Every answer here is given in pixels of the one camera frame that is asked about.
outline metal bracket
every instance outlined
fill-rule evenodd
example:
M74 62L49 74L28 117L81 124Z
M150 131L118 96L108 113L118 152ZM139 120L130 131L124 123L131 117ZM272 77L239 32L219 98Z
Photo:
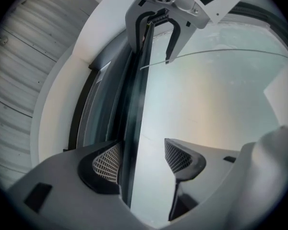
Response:
M126 31L134 53L141 50L148 22L158 26L170 22L174 30L166 51L167 63L172 62L197 28L203 29L210 20L194 0L135 0L126 13Z

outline metal siding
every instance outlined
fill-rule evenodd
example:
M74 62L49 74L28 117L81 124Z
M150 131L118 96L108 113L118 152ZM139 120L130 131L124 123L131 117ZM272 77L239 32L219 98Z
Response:
M31 168L30 127L39 92L77 39L94 0L25 0L0 25L0 185Z

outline thin wire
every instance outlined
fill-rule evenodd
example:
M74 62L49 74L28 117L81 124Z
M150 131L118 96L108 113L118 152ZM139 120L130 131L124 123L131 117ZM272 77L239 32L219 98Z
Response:
M237 49L237 48L227 48L227 49L213 49L213 50L205 50L205 51L199 51L199 52L194 52L194 53L189 53L189 54L186 54L186 55L183 55L183 56L178 56L174 59L171 59L171 60L175 60L175 59L178 59L178 58L181 58L181 57L184 57L184 56L190 56L190 55L196 55L196 54L201 54L201 53L207 53L207 52L216 52L216 51L251 51L251 52L259 52L259 53L265 53L265 54L270 54L270 55L277 55L277 56L282 56L284 58L288 58L288 56L284 56L282 54L278 54L278 53L271 53L271 52L267 52L267 51L261 51L261 50L256 50L256 49ZM153 65L157 65L157 64L160 64L160 63L163 63L163 62L169 62L170 60L164 60L164 61L160 61L158 63L154 63L154 64L151 64L151 65L147 65L147 66L144 66L144 67L141 67L140 70L144 69L144 68L147 68L147 67L150 67L150 66L153 66Z

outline curved thin line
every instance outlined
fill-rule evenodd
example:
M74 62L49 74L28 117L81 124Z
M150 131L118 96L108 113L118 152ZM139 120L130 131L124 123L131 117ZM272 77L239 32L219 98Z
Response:
M284 57L284 58L288 58L287 56L284 56L284 55L282 55L282 54L271 53L271 52L261 51L261 50L256 50L256 49L227 48L227 49L213 49L213 50L205 50L205 51L199 51L199 52L189 53L189 54L186 54L186 55L183 55L183 56L178 56L178 57L176 57L176 58L174 58L174 59L178 59L178 58L181 58L181 57L184 57L184 56L196 55L196 54L207 53L207 52L216 52L216 51L251 51L251 52L259 52L259 53L265 53L265 54L282 56L282 57ZM142 70L142 69L144 69L144 68L147 68L147 67L150 67L150 66L153 66L153 65L157 65L157 64L163 63L163 62L168 62L168 61L170 61L170 60L164 60L164 61L160 61L160 62L158 62L158 63L154 63L154 64L151 64L151 65L147 65L147 66L141 67L140 70Z

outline glass panel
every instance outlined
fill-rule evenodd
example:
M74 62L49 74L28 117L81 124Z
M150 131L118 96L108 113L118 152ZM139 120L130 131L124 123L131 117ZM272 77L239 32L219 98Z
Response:
M151 64L165 59L170 35L154 39ZM240 150L278 127L264 89L287 63L283 45L266 28L222 23L197 30L180 56L205 50L214 51L149 67L131 211L156 228L169 224L175 188L165 138Z

